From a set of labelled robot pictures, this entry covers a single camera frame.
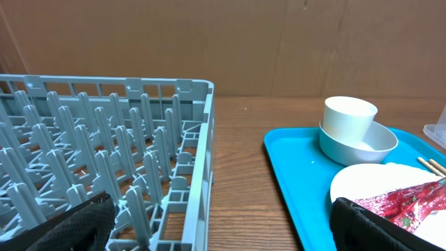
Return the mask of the white round plate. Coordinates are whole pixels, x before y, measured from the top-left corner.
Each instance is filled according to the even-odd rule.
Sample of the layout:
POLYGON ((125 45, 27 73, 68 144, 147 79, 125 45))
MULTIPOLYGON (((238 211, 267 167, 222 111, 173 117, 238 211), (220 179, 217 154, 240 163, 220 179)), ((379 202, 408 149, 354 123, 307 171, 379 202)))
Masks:
POLYGON ((388 164, 358 164, 343 168, 333 178, 330 198, 345 197, 351 201, 381 195, 388 164))

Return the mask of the white plastic cup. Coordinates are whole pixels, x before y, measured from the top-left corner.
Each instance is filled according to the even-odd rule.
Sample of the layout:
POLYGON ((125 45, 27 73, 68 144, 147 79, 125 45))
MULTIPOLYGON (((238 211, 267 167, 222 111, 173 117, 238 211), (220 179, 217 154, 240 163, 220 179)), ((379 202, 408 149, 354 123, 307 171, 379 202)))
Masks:
POLYGON ((325 100, 323 129, 343 144, 359 144, 369 129, 378 108, 366 100, 333 96, 325 100))

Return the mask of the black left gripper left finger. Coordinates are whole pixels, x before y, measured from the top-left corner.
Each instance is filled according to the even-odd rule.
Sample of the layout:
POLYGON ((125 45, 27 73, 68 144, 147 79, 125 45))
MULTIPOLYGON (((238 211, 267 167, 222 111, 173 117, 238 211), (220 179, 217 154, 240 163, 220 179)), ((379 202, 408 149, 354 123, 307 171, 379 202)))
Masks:
POLYGON ((1 251, 104 250, 115 225, 110 195, 99 195, 41 225, 1 242, 1 251))

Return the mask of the grey-white small bowl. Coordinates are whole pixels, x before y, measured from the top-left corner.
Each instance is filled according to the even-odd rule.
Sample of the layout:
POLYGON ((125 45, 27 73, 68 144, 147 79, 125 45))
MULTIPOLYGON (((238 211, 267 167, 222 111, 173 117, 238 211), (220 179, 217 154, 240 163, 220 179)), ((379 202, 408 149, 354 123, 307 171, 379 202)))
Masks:
POLYGON ((353 146, 329 136, 319 123, 319 145, 329 159, 340 165, 380 163, 399 144, 397 136, 387 127, 373 121, 362 141, 353 146))

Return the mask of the red snack wrapper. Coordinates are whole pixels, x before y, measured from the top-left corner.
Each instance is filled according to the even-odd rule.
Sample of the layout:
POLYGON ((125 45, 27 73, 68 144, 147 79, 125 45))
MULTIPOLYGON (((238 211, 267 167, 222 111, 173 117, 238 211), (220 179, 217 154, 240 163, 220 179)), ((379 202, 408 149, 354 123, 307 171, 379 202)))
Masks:
POLYGON ((430 213, 445 210, 445 178, 354 202, 413 233, 430 213))

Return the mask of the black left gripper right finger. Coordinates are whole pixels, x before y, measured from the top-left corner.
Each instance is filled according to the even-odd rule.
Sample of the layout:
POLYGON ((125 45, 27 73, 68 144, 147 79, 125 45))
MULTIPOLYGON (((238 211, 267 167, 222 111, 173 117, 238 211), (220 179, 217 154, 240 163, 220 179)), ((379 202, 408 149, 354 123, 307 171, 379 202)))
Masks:
POLYGON ((344 197, 332 204, 330 230, 338 251, 444 251, 344 197))

